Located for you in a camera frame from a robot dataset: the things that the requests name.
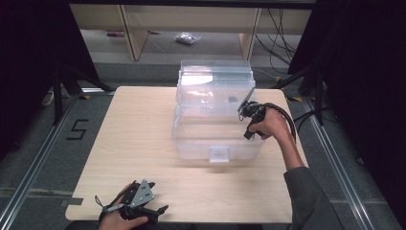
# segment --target forearm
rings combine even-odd
[[[285,132],[275,138],[281,147],[283,161],[287,171],[298,167],[303,167],[305,165],[290,133]]]

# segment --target right hand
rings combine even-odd
[[[266,115],[262,122],[252,124],[248,130],[250,132],[261,131],[264,135],[261,136],[262,140],[266,140],[270,136],[274,136],[278,141],[290,135],[289,128],[286,120],[274,108],[266,108]]]

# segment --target handheld controller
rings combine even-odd
[[[154,185],[155,183],[148,183],[146,180],[143,180],[141,184],[134,181],[107,206],[102,206],[98,197],[95,196],[96,202],[102,207],[99,222],[102,222],[106,214],[117,210],[123,219],[147,217],[148,224],[157,223],[158,217],[164,214],[169,206],[161,207],[157,211],[145,207],[146,204],[154,199],[154,195],[151,191]],[[120,197],[123,197],[122,202],[119,205],[113,206]]]
[[[254,89],[255,89],[254,87],[251,89],[251,91],[248,93],[247,97],[245,97],[244,101],[241,103],[241,105],[239,106],[239,108],[237,110],[238,117],[241,121],[247,117],[251,118],[251,122],[250,122],[250,124],[248,124],[247,130],[245,131],[243,136],[247,140],[250,140],[254,136],[255,133],[258,134],[259,136],[264,135],[259,130],[254,133],[254,132],[250,132],[248,129],[251,125],[260,123],[263,121],[263,119],[265,119],[266,108],[269,107],[269,108],[276,109],[286,119],[286,121],[289,123],[289,126],[290,126],[290,132],[291,132],[294,140],[296,141],[295,125],[286,111],[284,111],[281,107],[279,107],[273,103],[248,102],[248,100],[251,98],[251,95],[254,92]]]

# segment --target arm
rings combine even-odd
[[[265,134],[263,140],[273,136],[281,147],[287,170],[283,176],[292,199],[292,229],[342,229],[328,198],[305,167],[284,117],[267,108],[264,120],[249,127],[251,132],[257,130]]]

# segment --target plastic bag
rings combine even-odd
[[[196,43],[197,41],[199,41],[200,38],[201,38],[201,36],[199,36],[199,35],[183,32],[181,34],[178,34],[175,37],[175,40],[180,43],[192,45],[193,43]]]

